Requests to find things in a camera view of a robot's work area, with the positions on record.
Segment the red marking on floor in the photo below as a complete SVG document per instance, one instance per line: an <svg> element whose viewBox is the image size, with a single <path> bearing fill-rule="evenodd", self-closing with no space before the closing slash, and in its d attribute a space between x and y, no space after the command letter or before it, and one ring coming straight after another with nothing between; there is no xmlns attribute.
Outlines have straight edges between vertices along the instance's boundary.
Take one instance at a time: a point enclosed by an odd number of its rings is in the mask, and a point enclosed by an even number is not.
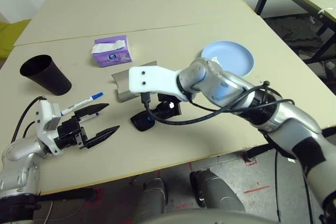
<svg viewBox="0 0 336 224"><path fill-rule="evenodd" d="M266 189L266 188L269 188L269 186L263 186L263 187L259 187L259 188L252 189L252 190L249 190L249 191L245 191L244 194L253 193L255 191L263 190L263 189Z"/></svg>
<svg viewBox="0 0 336 224"><path fill-rule="evenodd" d="M183 204L183 205L179 205L176 207L176 209L183 209L183 208L186 208L186 207L191 207L191 206L194 206L194 204Z"/></svg>
<svg viewBox="0 0 336 224"><path fill-rule="evenodd" d="M101 189L101 188L97 188L97 189L95 189L94 191L95 191L96 194L97 194L97 198L96 198L96 200L93 201L93 202L87 201L87 202L85 203L85 206L86 206L86 207L97 206L97 205L100 204L100 202L101 202L101 193L102 193L102 189Z"/></svg>
<svg viewBox="0 0 336 224"><path fill-rule="evenodd" d="M132 224L132 220L123 221L123 222L120 222L119 224Z"/></svg>
<svg viewBox="0 0 336 224"><path fill-rule="evenodd" d="M252 161L252 162L248 162L248 161L246 161L246 160L245 160L245 156L244 156L243 153L241 153L240 156L243 158L243 161L244 161L244 163L245 163L246 166L250 166L250 165L256 165L256 164L258 164L258 162L257 162L256 159L254 159L254 161Z"/></svg>

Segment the blue pen cap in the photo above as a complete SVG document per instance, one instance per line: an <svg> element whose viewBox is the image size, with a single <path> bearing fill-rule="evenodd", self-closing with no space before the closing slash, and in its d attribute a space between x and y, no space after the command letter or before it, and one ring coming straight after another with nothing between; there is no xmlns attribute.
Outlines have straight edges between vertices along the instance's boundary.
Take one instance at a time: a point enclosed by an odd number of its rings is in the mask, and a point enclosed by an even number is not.
<svg viewBox="0 0 336 224"><path fill-rule="evenodd" d="M103 92L100 92L100 93L98 93L98 94L95 94L95 95L93 95L92 96L92 99L97 99L98 97L101 97L103 95Z"/></svg>

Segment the yellow object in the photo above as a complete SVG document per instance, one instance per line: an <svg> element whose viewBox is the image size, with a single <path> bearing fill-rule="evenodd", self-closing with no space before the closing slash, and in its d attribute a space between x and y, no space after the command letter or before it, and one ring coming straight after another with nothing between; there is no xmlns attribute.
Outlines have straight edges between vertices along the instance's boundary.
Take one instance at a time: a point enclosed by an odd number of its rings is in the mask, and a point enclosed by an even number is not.
<svg viewBox="0 0 336 224"><path fill-rule="evenodd" d="M26 28L30 19L8 24L0 22L0 60L6 60L14 48L14 43L23 30Z"/></svg>

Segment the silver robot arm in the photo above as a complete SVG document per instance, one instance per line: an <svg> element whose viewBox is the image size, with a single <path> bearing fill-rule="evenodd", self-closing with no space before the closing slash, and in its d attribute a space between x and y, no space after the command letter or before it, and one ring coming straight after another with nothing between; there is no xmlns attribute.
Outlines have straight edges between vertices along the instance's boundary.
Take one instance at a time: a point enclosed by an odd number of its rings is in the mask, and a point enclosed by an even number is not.
<svg viewBox="0 0 336 224"><path fill-rule="evenodd" d="M107 139L119 126L108 128L88 139L79 121L82 116L100 111L108 104L95 104L78 110L62 122L57 103L38 101L36 135L12 142L2 154L0 172L0 223L33 223L39 199L40 165L47 156L59 156L73 145L91 148Z"/></svg>
<svg viewBox="0 0 336 224"><path fill-rule="evenodd" d="M227 108L223 112L229 111L249 121L282 155L296 158L325 212L325 219L335 219L336 146L323 137L310 115L289 101L278 103L282 97L267 88L268 83L264 83L264 91L255 89L251 83L204 58L194 60L182 71L164 69L162 74L161 69L156 66L130 69L130 91L142 93L145 106L148 105L148 92L170 94L190 102L196 93L201 92L211 103ZM265 100L270 104L251 109ZM155 115L151 116L164 123Z"/></svg>

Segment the robotic arm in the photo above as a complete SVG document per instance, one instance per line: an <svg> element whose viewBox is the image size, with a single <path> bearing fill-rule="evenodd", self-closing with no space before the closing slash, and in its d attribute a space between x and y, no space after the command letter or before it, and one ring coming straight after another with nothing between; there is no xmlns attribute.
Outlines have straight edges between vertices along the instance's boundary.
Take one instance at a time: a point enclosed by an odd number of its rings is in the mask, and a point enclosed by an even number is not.
<svg viewBox="0 0 336 224"><path fill-rule="evenodd" d="M204 58L197 58L182 71L158 66L133 67L129 79L130 91L141 93L149 115L162 123L190 124L222 112L249 121L283 156L299 160L307 183L324 210L326 223L335 220L336 146L322 136L320 127L310 115L296 107L292 100L282 99L268 87L268 82L255 87ZM201 92L220 109L194 120L166 121L149 110L149 92L174 95L181 101L190 102Z"/></svg>
<svg viewBox="0 0 336 224"><path fill-rule="evenodd" d="M0 173L0 223L33 223L39 195L40 165L44 158L58 156L64 148L78 145L91 148L106 140L119 126L108 128L88 139L79 122L86 115L98 113L108 104L96 104L75 111L58 126L61 112L57 103L38 102L35 125L37 134L10 144L2 154Z"/></svg>

